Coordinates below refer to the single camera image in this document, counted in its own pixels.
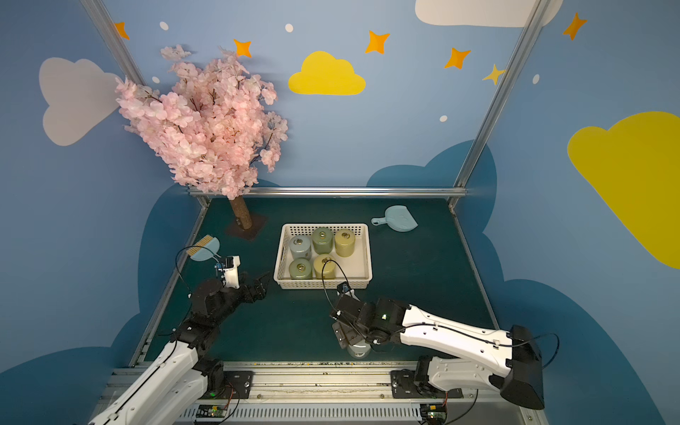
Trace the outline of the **dark green tea canister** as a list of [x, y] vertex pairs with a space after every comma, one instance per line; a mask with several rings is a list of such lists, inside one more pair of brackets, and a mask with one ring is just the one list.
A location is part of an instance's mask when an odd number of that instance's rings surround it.
[[288, 271], [292, 280], [311, 280], [313, 278], [313, 264], [305, 258], [292, 260]]

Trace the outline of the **white perforated plastic basket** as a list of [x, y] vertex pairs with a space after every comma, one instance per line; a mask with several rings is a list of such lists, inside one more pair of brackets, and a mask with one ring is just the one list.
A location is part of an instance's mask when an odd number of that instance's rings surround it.
[[[336, 246], [333, 246], [329, 254], [338, 266], [335, 267], [336, 273], [334, 279], [322, 279], [316, 275], [313, 262], [319, 256], [317, 251], [310, 243], [311, 259], [310, 267], [311, 277], [309, 279], [293, 278], [290, 272], [290, 264], [295, 259], [293, 258], [294, 249], [292, 248], [292, 241], [307, 237], [309, 241], [313, 239], [313, 232], [317, 228], [327, 228], [334, 236], [339, 230], [350, 231], [355, 236], [354, 251], [349, 257], [341, 257], [336, 253]], [[274, 267], [274, 280], [284, 290], [322, 290], [332, 289], [338, 283], [341, 283], [345, 277], [348, 279], [350, 286], [354, 289], [361, 290], [368, 288], [368, 284], [373, 279], [373, 265], [370, 249], [370, 238], [368, 235], [368, 225], [365, 223], [288, 223], [284, 224], [281, 230], [278, 253], [276, 257], [276, 266]]]

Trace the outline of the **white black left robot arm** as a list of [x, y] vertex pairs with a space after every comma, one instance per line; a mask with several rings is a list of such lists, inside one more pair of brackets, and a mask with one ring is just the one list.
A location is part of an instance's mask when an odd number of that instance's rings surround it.
[[173, 424], [203, 397], [236, 392], [223, 362], [208, 356], [221, 324], [244, 304], [267, 297], [268, 274], [228, 287], [219, 278], [204, 281], [191, 295], [188, 315], [153, 363], [91, 424]]

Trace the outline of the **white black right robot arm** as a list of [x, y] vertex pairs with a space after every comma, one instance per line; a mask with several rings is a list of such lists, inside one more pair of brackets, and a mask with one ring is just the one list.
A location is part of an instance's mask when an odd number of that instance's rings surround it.
[[454, 322], [391, 299], [363, 302], [347, 294], [331, 305], [334, 328], [365, 343], [424, 347], [447, 357], [431, 357], [421, 368], [426, 384], [439, 391], [494, 389], [501, 398], [531, 410], [545, 409], [543, 356], [538, 337], [526, 327], [482, 329]]

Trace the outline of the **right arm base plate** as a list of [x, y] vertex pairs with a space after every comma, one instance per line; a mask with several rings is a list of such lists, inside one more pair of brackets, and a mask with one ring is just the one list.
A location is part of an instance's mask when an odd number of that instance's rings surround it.
[[444, 393], [430, 383], [425, 372], [410, 369], [392, 370], [391, 391], [393, 398], [464, 398], [462, 389], [453, 389]]

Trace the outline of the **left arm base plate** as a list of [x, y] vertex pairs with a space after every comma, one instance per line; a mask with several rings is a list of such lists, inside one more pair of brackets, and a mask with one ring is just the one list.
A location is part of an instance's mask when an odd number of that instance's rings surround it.
[[254, 372], [250, 370], [224, 370], [217, 389], [210, 391], [211, 398], [215, 400], [248, 399], [253, 387], [253, 377]]

